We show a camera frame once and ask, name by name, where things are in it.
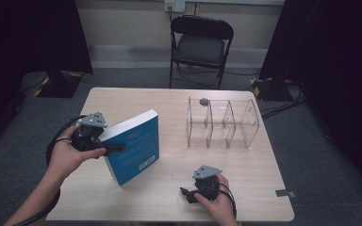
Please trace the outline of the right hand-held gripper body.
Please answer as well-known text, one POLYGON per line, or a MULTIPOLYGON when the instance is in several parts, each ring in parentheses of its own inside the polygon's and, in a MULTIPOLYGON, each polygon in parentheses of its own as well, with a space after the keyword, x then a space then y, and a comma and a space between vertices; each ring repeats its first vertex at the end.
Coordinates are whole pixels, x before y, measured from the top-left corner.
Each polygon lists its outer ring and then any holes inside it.
POLYGON ((218 174, 222 172, 221 169, 202 165, 193 174, 192 178, 195 180, 197 192, 203 195, 206 199, 214 201, 218 196, 219 179, 218 174))

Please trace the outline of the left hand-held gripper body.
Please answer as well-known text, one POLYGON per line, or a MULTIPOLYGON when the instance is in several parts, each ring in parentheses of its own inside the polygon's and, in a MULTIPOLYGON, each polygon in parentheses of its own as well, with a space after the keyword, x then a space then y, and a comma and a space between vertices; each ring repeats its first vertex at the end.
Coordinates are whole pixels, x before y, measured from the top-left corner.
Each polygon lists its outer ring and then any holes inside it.
POLYGON ((80 152, 101 147, 99 136, 107 128, 106 120, 101 112, 81 116, 76 120, 79 127, 71 136, 72 146, 80 152))

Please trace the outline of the blue book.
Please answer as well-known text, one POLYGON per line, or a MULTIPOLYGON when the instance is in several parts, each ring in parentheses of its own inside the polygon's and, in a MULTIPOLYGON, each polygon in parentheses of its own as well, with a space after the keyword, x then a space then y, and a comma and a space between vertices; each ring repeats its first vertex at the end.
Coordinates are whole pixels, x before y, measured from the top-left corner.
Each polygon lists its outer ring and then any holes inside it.
POLYGON ((158 114, 150 109, 106 129, 99 139, 106 145, 124 145, 105 157, 120 186, 138 176, 159 159, 158 114))

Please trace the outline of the clear acrylic book rack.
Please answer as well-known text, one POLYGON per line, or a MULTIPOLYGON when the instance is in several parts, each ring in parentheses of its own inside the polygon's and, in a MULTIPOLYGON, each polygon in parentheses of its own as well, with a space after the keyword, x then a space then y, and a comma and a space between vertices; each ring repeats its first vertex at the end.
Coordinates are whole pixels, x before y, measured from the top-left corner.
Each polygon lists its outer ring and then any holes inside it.
POLYGON ((260 127, 253 100, 208 99, 202 106, 201 99, 189 98, 188 147, 248 149, 260 127))

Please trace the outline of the person's right hand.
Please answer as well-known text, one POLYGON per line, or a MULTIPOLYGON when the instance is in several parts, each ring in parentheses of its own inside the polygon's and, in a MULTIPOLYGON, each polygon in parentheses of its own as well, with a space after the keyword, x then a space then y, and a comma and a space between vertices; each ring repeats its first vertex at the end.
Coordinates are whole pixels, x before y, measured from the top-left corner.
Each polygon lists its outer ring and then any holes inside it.
POLYGON ((219 179, 219 189, 221 192, 218 194, 216 200, 210 201, 201 194, 195 194, 194 196, 199 203, 206 208, 215 221, 221 218, 236 219, 233 212, 233 204, 230 200, 231 195, 228 180, 221 174, 218 174, 217 177, 219 179))

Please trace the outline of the person's left hand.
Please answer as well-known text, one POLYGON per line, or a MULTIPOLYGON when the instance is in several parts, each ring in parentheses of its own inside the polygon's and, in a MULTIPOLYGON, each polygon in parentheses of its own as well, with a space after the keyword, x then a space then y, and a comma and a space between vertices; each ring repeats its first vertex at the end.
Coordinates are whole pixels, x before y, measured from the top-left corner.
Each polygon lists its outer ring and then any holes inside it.
POLYGON ((74 148, 70 138, 78 128, 78 124, 70 126, 56 140, 46 172, 49 178, 64 180, 86 160, 99 158, 106 152, 105 148, 98 148, 85 152, 80 152, 74 148))

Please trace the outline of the black stand base yellow tape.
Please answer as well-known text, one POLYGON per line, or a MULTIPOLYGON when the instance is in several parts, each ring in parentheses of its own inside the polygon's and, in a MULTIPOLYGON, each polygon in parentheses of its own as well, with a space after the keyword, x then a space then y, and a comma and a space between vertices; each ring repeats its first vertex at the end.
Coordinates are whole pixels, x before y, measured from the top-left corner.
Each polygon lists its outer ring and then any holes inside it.
POLYGON ((293 100, 284 82, 277 82, 272 78, 260 80, 251 79, 253 94, 260 101, 291 102, 293 100))
POLYGON ((47 77, 42 80, 35 91, 36 97, 43 98, 72 98, 83 75, 62 71, 47 71, 47 77))

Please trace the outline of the grey tape strip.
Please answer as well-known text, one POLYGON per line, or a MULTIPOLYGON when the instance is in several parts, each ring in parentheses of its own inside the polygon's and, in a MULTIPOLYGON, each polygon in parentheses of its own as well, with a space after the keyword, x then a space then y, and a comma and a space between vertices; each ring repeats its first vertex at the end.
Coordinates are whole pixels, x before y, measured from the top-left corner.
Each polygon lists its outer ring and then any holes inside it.
POLYGON ((296 193, 294 191, 288 191, 286 189, 279 189, 279 190, 275 190, 276 196, 277 197, 284 197, 287 196, 291 199, 296 197, 296 193))

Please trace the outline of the black curtain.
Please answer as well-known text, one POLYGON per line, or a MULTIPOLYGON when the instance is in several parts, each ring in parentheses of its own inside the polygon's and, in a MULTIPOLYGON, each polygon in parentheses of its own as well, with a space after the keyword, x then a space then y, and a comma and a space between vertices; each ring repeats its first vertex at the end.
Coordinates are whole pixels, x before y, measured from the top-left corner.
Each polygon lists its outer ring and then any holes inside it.
POLYGON ((362 176, 362 0, 285 0, 260 76, 303 83, 362 176))
POLYGON ((75 0, 0 0, 0 132, 33 72, 92 73, 75 0))

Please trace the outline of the black folding chair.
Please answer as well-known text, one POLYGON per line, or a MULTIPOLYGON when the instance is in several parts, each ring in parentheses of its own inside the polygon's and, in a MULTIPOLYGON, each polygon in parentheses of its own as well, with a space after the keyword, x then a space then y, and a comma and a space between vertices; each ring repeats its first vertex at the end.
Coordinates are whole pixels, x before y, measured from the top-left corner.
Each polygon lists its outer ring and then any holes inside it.
POLYGON ((173 86, 173 66, 180 64, 218 70, 221 87, 233 27, 223 21, 195 15, 181 15, 171 21, 171 65, 169 87, 173 86))

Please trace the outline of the white wall outlet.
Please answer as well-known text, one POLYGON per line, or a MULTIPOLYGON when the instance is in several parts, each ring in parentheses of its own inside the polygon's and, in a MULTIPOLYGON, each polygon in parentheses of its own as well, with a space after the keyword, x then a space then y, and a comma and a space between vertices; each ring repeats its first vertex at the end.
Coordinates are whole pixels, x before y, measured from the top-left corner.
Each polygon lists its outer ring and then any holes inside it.
POLYGON ((166 12, 179 12, 183 13, 186 9, 186 2, 184 0, 165 0, 164 10, 166 12))

